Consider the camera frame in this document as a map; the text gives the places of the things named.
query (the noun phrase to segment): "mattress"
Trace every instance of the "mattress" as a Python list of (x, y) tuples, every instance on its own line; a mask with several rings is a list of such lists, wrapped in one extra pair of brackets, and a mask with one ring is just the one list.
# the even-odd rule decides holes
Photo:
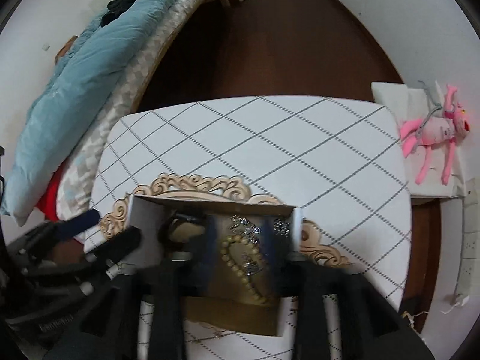
[(145, 46), (130, 60), (107, 103), (66, 161), (57, 194), (57, 216), (68, 220), (88, 209), (107, 137), (121, 117), (134, 111), (164, 52), (204, 0), (177, 0)]

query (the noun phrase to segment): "white tablecloth with grid pattern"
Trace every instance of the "white tablecloth with grid pattern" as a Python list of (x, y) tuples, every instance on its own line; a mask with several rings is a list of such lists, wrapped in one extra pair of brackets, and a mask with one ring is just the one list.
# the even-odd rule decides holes
[[(321, 227), (321, 243), (361, 263), (399, 306), (410, 256), (410, 196), (397, 126), (385, 107), (259, 96), (125, 116), (107, 140), (90, 206), (105, 215), (116, 200), (161, 173), (241, 176), (254, 194), (301, 207)], [(103, 241), (98, 229), (89, 230), (86, 251)], [(226, 332), (214, 339), (211, 329), (189, 322), (190, 357), (287, 359), (294, 324), (292, 312), (284, 337)], [(331, 342), (332, 358), (339, 358), (340, 344), (335, 337)]]

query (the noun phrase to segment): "red fabric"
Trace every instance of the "red fabric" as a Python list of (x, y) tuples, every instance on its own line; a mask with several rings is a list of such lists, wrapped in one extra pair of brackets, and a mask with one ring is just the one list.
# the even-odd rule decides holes
[(45, 219), (57, 222), (57, 194), (59, 191), (60, 181), (62, 180), (63, 165), (62, 163), (57, 171), (53, 174), (52, 179), (49, 182), (49, 186), (46, 188), (45, 194), (40, 198), (37, 203), (37, 208), (45, 214)]

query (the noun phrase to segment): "wooden floor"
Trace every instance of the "wooden floor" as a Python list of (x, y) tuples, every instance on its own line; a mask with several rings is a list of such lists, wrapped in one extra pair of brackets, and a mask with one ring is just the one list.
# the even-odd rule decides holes
[[(155, 72), (139, 112), (244, 95), (373, 100), (372, 81), (401, 83), (389, 59), (337, 0), (249, 0), (201, 6)], [(430, 307), (440, 252), (438, 201), (413, 208), (403, 310)], [(417, 319), (421, 330), (424, 316)]]

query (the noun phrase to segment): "power outlet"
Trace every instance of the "power outlet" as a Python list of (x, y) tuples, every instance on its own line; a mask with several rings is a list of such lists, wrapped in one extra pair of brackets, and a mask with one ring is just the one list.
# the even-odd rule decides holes
[(478, 204), (477, 186), (480, 186), (480, 179), (477, 182), (476, 178), (471, 178), (465, 183), (466, 194), (464, 198), (464, 205), (469, 206), (471, 204)]
[(470, 294), (473, 283), (474, 259), (463, 259), (460, 263), (460, 274), (458, 275), (457, 294)]
[(463, 231), (477, 233), (480, 230), (480, 206), (478, 204), (464, 205)]
[(477, 247), (480, 233), (465, 233), (463, 235), (462, 245), (462, 258), (463, 259), (476, 259), (480, 252), (480, 248)]

